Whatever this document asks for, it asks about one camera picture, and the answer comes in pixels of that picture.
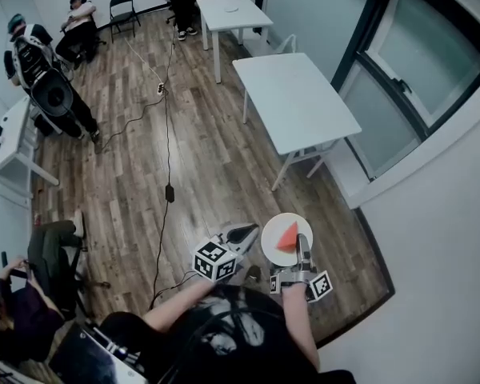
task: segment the chair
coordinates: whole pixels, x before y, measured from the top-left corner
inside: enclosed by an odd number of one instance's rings
[[[286,51],[286,48],[289,44],[291,44],[290,53],[297,53],[297,36],[292,34],[275,49],[274,54],[288,54],[289,52]]]
[[[98,32],[98,27],[96,26],[96,22],[94,21],[94,17],[93,17],[92,14],[90,15],[90,20],[94,24],[94,28],[96,29],[96,33],[97,33]],[[66,29],[62,29],[61,33],[66,34]],[[94,38],[94,48],[97,49],[99,46],[106,46],[106,41],[101,40],[100,37],[98,35],[96,35],[95,38]],[[76,54],[84,54],[84,53],[85,53],[85,51],[84,51],[82,45],[80,44]]]
[[[112,8],[119,6],[120,4],[123,3],[131,3],[131,11],[127,11],[125,13],[118,14],[117,16],[112,15]],[[134,25],[134,38],[135,38],[135,20],[137,20],[138,26],[141,26],[141,22],[138,20],[137,13],[135,12],[134,8],[134,0],[110,0],[110,36],[112,38],[112,43],[114,43],[114,35],[119,34],[122,32],[122,30],[119,28],[121,24],[127,24],[129,22],[133,23]],[[115,33],[114,32],[114,26],[116,26],[119,30],[119,32]]]

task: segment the table leg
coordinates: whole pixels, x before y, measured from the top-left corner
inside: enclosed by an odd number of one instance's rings
[[[214,40],[215,81],[219,84],[221,82],[221,59],[218,51],[218,31],[212,33],[212,39]]]
[[[201,12],[201,31],[202,31],[202,48],[208,50],[208,31],[206,30],[205,16]]]
[[[43,168],[41,168],[34,161],[31,161],[29,158],[27,158],[21,152],[16,153],[16,159],[19,160],[27,168],[29,168],[33,172],[35,172],[37,175],[39,175],[41,178],[46,180],[48,183],[51,183],[53,186],[59,186],[60,181],[58,179],[56,179],[55,176],[53,176],[51,174],[48,174],[48,172],[46,172]]]
[[[266,55],[266,45],[267,40],[269,38],[269,28],[263,27],[262,28],[262,38],[260,39],[260,46],[259,46],[259,55]]]
[[[238,29],[238,45],[243,46],[243,29]]]
[[[285,163],[282,165],[281,172],[279,172],[278,178],[274,182],[274,186],[272,186],[272,192],[274,192],[278,188],[279,183],[282,180],[282,177],[285,176],[285,173],[288,170],[288,166],[290,166],[296,153],[297,152],[290,152],[290,154],[288,155],[288,158],[286,159]]]
[[[325,155],[322,155],[320,157],[320,159],[318,160],[317,164],[313,167],[312,170],[310,170],[310,172],[308,173],[307,175],[307,178],[311,178],[313,176],[313,174],[318,170],[318,168],[326,161],[326,156]]]
[[[246,90],[246,96],[243,100],[243,123],[247,124],[247,108],[249,106],[249,93]]]
[[[326,155],[332,151],[332,149],[336,146],[336,144],[339,142],[339,139],[336,139],[335,141],[332,141],[332,143],[330,144],[329,148],[327,148],[326,150],[324,150],[323,154],[320,155],[320,159],[318,160],[318,162],[316,163],[315,166],[313,166],[313,169],[310,170],[310,172],[308,173],[307,175],[307,178],[311,178],[313,176],[313,174],[318,170],[318,168],[326,162]]]

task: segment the white table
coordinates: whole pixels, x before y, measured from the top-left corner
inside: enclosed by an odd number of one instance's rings
[[[10,180],[4,174],[8,167],[12,166],[14,168],[14,164],[19,162],[27,168],[28,178],[30,172],[33,171],[54,186],[58,186],[59,180],[33,161],[35,134],[27,126],[29,112],[30,99],[24,97],[8,110],[0,121],[0,126],[3,129],[0,145],[0,183],[21,196],[32,198],[32,193],[27,187],[30,181],[27,180],[24,186],[20,186],[15,181]]]
[[[260,55],[265,53],[269,26],[272,21],[251,0],[198,0],[201,10],[202,46],[208,50],[207,28],[212,33],[214,43],[215,81],[221,81],[221,64],[218,50],[218,33],[238,29],[238,44],[243,44],[245,28],[262,28]]]
[[[307,55],[246,58],[233,65],[246,88],[244,124],[250,97],[276,151],[288,154],[272,190],[290,164],[320,156],[309,178],[337,141],[361,132],[343,100]]]

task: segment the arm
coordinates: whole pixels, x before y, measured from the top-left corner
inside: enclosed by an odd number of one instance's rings
[[[35,276],[34,276],[34,273],[31,274],[31,278],[30,280],[28,281],[28,283],[30,283],[32,285],[33,288],[35,288],[39,295],[41,296],[42,300],[44,301],[44,303],[46,304],[46,307],[48,307],[49,309],[52,309],[54,311],[56,311],[58,313],[58,315],[60,315],[62,317],[62,319],[64,319],[64,316],[62,316],[62,313],[61,311],[58,309],[57,305],[55,305],[55,303],[51,300],[51,298],[49,298],[48,296],[45,295],[45,292],[42,291],[42,288],[40,287],[38,281],[36,280]]]
[[[18,75],[16,74],[16,69],[14,68],[14,61],[13,61],[13,53],[12,51],[8,50],[3,55],[3,62],[6,68],[6,73],[8,79],[13,83],[15,86],[20,85],[20,81]]]
[[[183,313],[207,296],[214,287],[214,283],[201,279],[192,286],[180,291],[160,306],[152,309],[144,316],[144,321],[153,330],[165,333]]]
[[[15,260],[2,269],[0,272],[0,279],[7,282],[9,280],[11,271],[25,267],[25,260],[26,259],[23,256],[18,256]]]
[[[282,308],[285,312],[286,328],[297,347],[317,369],[320,367],[318,350],[311,333],[310,317],[307,313],[305,283],[297,283],[282,291]]]
[[[90,16],[95,11],[96,11],[96,6],[94,4],[90,4],[89,9],[85,10],[82,14],[79,14],[78,16],[73,16],[73,21]]]

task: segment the hand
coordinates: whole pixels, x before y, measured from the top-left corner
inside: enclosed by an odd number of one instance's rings
[[[11,269],[21,269],[25,268],[26,265],[26,259],[23,256],[17,256],[15,260],[9,263],[8,267]]]
[[[303,296],[304,298],[306,297],[306,290],[307,290],[307,284],[305,283],[295,283],[291,285],[290,287],[283,287],[282,288],[282,296],[283,299],[285,297],[298,297],[298,296]]]

